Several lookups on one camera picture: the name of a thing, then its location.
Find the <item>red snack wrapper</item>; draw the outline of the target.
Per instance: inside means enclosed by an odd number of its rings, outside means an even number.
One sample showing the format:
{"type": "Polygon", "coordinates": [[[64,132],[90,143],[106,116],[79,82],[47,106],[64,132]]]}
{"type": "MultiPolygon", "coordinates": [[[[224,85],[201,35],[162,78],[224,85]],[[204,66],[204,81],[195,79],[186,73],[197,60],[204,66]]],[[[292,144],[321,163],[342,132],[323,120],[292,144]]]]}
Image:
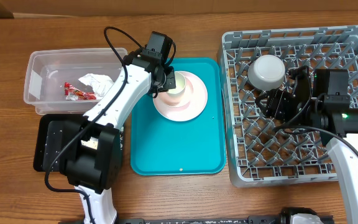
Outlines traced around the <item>red snack wrapper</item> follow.
{"type": "Polygon", "coordinates": [[[64,84],[66,100],[95,100],[93,93],[87,93],[75,88],[73,85],[65,82],[64,84]]]}

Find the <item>white cup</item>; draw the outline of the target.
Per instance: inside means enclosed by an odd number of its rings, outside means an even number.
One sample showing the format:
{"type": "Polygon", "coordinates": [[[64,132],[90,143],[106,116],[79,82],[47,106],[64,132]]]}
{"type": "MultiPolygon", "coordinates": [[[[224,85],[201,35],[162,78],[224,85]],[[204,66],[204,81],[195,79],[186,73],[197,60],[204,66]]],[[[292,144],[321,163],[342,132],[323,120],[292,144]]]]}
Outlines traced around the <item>white cup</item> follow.
{"type": "Polygon", "coordinates": [[[167,94],[170,96],[180,96],[185,91],[186,78],[181,72],[175,72],[175,88],[168,90],[167,94]]]}

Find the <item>large white plate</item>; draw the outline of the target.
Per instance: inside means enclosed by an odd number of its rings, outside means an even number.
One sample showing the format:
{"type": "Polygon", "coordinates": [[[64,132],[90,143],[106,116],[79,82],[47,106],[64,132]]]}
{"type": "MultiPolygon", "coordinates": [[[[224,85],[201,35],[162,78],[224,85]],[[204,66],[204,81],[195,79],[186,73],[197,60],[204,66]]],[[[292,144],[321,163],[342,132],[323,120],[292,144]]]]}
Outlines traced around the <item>large white plate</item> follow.
{"type": "Polygon", "coordinates": [[[179,71],[185,78],[193,85],[193,94],[190,98],[190,102],[181,107],[171,107],[163,103],[158,97],[153,99],[156,110],[164,117],[171,121],[189,121],[196,118],[205,109],[208,102],[208,91],[204,82],[195,74],[179,71]]]}

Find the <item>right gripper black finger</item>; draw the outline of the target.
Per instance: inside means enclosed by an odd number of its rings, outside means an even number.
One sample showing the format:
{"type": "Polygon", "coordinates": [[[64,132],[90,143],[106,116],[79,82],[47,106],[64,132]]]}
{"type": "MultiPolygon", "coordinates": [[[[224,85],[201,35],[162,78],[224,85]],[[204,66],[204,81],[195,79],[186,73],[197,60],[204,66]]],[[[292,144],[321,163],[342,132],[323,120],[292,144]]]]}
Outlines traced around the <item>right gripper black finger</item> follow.
{"type": "Polygon", "coordinates": [[[309,77],[309,66],[291,68],[288,74],[295,81],[292,89],[294,99],[306,103],[310,99],[311,83],[309,77]]]}
{"type": "Polygon", "coordinates": [[[266,91],[255,99],[255,104],[268,118],[289,121],[296,115],[297,100],[286,91],[266,91]]]}

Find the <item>grey bowl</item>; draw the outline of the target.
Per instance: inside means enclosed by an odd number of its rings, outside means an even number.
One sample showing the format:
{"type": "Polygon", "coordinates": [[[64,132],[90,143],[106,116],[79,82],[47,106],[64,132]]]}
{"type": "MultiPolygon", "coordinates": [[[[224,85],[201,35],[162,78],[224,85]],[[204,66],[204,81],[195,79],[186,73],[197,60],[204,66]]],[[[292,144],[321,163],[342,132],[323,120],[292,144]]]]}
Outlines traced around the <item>grey bowl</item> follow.
{"type": "Polygon", "coordinates": [[[250,84],[263,91],[279,88],[285,77],[285,66],[274,55],[263,55],[251,63],[247,76],[250,84]]]}

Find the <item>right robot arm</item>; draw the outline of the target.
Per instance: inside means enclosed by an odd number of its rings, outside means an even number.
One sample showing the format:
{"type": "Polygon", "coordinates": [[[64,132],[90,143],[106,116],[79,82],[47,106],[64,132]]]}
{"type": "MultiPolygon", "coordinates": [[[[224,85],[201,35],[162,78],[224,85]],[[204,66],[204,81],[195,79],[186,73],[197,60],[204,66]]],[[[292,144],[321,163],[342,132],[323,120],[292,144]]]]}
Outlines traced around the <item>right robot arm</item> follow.
{"type": "Polygon", "coordinates": [[[318,132],[333,162],[348,223],[358,223],[358,108],[351,108],[349,71],[292,68],[291,92],[280,90],[283,72],[269,69],[251,84],[262,94],[255,103],[269,118],[282,122],[274,131],[301,135],[318,132]]]}

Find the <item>small pink plate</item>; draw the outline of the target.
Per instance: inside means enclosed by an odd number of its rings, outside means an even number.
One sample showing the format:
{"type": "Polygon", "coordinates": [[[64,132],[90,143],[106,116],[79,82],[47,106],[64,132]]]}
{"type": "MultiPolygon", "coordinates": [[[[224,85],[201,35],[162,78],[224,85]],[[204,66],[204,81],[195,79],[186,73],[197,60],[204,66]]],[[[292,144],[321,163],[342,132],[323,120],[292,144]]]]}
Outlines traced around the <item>small pink plate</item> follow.
{"type": "Polygon", "coordinates": [[[185,78],[185,81],[186,81],[185,88],[179,94],[179,96],[173,96],[167,92],[163,92],[158,95],[158,98],[166,105],[174,108],[181,107],[188,104],[193,94],[193,85],[189,81],[189,79],[185,78]]]}

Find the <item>white napkin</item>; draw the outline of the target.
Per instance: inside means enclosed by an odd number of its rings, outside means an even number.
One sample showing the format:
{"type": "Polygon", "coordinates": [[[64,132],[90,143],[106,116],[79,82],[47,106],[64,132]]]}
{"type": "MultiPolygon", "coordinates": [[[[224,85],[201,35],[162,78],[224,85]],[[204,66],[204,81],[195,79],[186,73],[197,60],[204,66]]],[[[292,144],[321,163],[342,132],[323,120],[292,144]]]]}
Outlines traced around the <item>white napkin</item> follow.
{"type": "Polygon", "coordinates": [[[82,84],[90,86],[97,100],[102,99],[109,89],[114,85],[114,81],[107,75],[88,73],[78,79],[82,84]]]}

